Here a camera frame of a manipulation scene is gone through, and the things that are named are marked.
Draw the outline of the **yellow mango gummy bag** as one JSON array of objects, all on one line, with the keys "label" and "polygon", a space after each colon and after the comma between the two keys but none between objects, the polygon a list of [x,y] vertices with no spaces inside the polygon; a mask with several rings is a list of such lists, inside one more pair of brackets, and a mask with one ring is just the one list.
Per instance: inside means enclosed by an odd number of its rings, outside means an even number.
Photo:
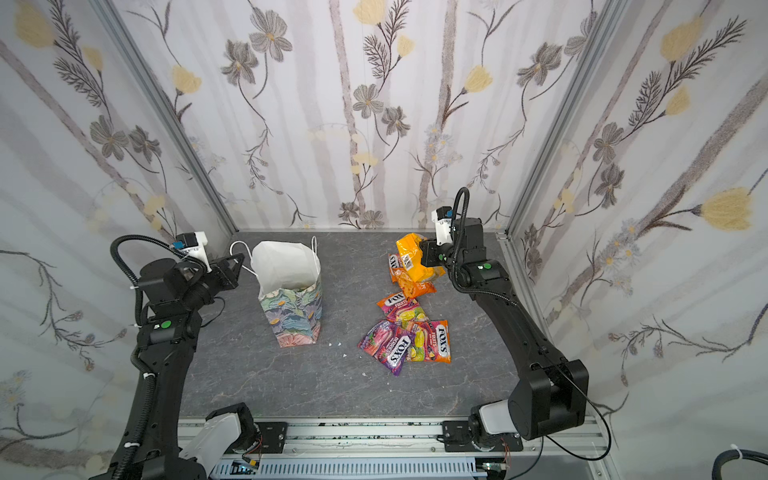
[{"label": "yellow mango gummy bag", "polygon": [[420,243],[423,240],[425,237],[422,235],[409,233],[396,242],[403,268],[410,279],[417,283],[431,282],[446,273],[446,270],[441,266],[427,267],[421,263],[424,254],[420,248]]}]

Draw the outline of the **orange corn chips bag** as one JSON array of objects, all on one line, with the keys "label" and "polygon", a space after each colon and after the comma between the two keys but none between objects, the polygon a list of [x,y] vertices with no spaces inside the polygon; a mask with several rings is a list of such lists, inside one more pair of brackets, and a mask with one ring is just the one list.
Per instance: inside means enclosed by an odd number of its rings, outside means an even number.
[{"label": "orange corn chips bag", "polygon": [[410,278],[404,269],[396,269],[394,271],[394,281],[399,285],[407,299],[415,299],[422,295],[437,292],[437,289],[431,282],[416,282]]}]

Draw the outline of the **floral white paper bag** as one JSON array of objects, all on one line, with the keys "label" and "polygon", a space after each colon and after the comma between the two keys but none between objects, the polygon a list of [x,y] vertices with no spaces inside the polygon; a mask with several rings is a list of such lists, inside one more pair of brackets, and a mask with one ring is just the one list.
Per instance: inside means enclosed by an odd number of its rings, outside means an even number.
[{"label": "floral white paper bag", "polygon": [[236,240],[229,252],[246,255],[243,268],[258,280],[258,300],[279,346],[316,343],[323,314],[317,238],[309,245],[262,241],[254,247]]}]

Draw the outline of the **orange Fox's candy bag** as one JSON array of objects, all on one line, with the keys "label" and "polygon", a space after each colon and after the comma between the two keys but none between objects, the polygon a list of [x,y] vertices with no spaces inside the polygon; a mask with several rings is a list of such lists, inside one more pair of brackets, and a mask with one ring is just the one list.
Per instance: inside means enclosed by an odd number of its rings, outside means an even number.
[{"label": "orange Fox's candy bag", "polygon": [[412,322],[408,330],[414,334],[414,341],[408,352],[408,361],[438,363],[452,361],[447,321]]}]

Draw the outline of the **purple Fox's candy bag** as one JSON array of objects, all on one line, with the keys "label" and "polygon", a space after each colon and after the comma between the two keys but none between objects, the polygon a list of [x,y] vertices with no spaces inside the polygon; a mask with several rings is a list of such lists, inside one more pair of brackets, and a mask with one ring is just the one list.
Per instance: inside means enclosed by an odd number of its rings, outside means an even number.
[{"label": "purple Fox's candy bag", "polygon": [[358,343],[358,348],[399,376],[415,335],[389,320],[375,324]]}]

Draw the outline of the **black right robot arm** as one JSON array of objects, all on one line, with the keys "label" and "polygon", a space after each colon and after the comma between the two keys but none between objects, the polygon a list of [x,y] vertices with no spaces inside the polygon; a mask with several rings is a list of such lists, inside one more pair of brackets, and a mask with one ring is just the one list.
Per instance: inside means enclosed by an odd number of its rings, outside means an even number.
[{"label": "black right robot arm", "polygon": [[419,242],[420,263],[442,267],[453,287],[477,303],[506,345],[518,383],[509,398],[472,409],[472,442],[486,447],[504,437],[546,437],[581,426],[589,373],[568,360],[544,335],[514,292],[509,273],[487,257],[482,221],[468,215],[470,192],[458,190],[451,206],[434,212],[436,237]]}]

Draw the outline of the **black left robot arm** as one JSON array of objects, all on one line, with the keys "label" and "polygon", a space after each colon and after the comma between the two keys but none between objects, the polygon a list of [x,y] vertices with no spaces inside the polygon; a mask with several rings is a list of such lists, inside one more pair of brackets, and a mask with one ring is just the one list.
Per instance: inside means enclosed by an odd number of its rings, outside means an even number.
[{"label": "black left robot arm", "polygon": [[[170,255],[134,273],[120,254],[129,241],[157,245]],[[202,330],[200,311],[237,287],[245,259],[237,253],[205,262],[191,253],[201,244],[186,233],[172,244],[128,234],[110,245],[113,261],[135,291],[138,333],[130,361],[138,384],[104,479],[206,479],[224,453],[215,446],[185,453],[178,444],[184,383]]]}]

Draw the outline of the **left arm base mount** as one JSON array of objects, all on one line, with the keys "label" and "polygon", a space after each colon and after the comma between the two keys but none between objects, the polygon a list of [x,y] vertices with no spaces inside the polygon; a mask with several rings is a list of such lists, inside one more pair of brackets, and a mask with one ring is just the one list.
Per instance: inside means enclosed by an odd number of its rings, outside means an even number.
[{"label": "left arm base mount", "polygon": [[256,421],[241,402],[209,413],[201,430],[181,448],[179,457],[200,465],[207,475],[227,454],[237,455],[251,466],[247,459],[251,453],[282,454],[287,430],[284,421]]}]

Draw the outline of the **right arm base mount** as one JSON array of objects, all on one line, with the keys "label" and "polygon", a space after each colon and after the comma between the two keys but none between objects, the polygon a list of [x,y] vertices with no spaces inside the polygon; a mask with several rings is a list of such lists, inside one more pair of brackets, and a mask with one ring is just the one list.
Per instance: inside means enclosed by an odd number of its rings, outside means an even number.
[{"label": "right arm base mount", "polygon": [[513,424],[508,401],[473,407],[467,420],[445,420],[436,440],[446,452],[514,453],[523,450],[522,437]]}]

